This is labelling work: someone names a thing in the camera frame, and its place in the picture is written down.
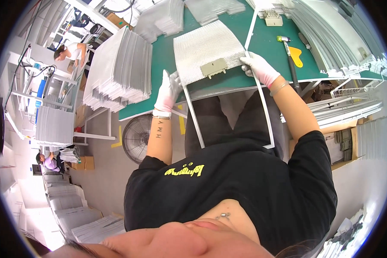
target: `white shirt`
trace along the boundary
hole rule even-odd
[[[82,58],[82,49],[77,48],[77,43],[72,43],[67,46],[67,50],[72,54],[71,57],[68,57],[68,59],[76,60]]]

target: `hand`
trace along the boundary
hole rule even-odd
[[[162,85],[159,88],[155,108],[160,111],[171,112],[181,91],[182,84],[178,72],[169,75],[167,70],[163,70]]]
[[[246,75],[253,77],[251,69],[257,75],[258,80],[266,85],[268,88],[271,87],[273,81],[280,75],[268,62],[263,59],[262,56],[252,52],[248,52],[250,57],[241,57],[240,60],[244,64],[241,69]]]

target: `grease filter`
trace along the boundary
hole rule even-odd
[[[183,85],[201,80],[201,67],[218,59],[225,61],[224,69],[242,65],[245,49],[235,35],[220,20],[174,38],[173,48],[178,74]]]

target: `green workbench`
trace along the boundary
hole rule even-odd
[[[248,3],[246,3],[245,0],[239,1],[246,5],[245,12],[234,15],[228,15],[225,13],[219,16],[219,20],[221,20],[235,34],[239,42],[244,45],[254,10],[248,5]],[[265,21],[257,17],[248,50],[261,55],[286,80],[292,81],[284,44],[276,40],[278,35],[289,37],[291,38],[289,46],[298,48],[302,51],[299,58],[303,62],[303,67],[295,67],[298,81],[304,82],[331,79],[327,74],[319,72],[318,66],[315,63],[310,50],[306,49],[305,45],[298,38],[299,29],[295,23],[284,16],[283,22],[284,25],[281,27],[267,27],[265,25]],[[149,113],[154,109],[154,104],[158,96],[158,90],[162,84],[163,69],[168,70],[170,73],[176,71],[173,39],[199,27],[201,27],[201,25],[199,25],[192,16],[189,9],[185,8],[184,31],[168,37],[161,35],[158,37],[158,40],[152,44],[152,94],[148,100],[130,104],[126,108],[120,110],[119,121]],[[381,80],[381,75],[370,71],[362,72],[361,77]],[[212,76],[212,79],[205,78],[189,84],[188,90],[191,99],[198,100],[207,96],[246,90],[251,87],[256,87],[255,80],[246,76],[241,70],[241,67],[238,66],[227,70],[226,74],[217,74]],[[182,92],[178,102],[183,101],[185,101],[185,96]]]

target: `necklace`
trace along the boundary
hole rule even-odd
[[[220,217],[224,217],[224,218],[227,218],[227,220],[229,220],[229,218],[228,218],[229,215],[231,215],[229,212],[221,213],[221,216],[217,216],[217,217],[215,217],[215,219],[218,220]]]

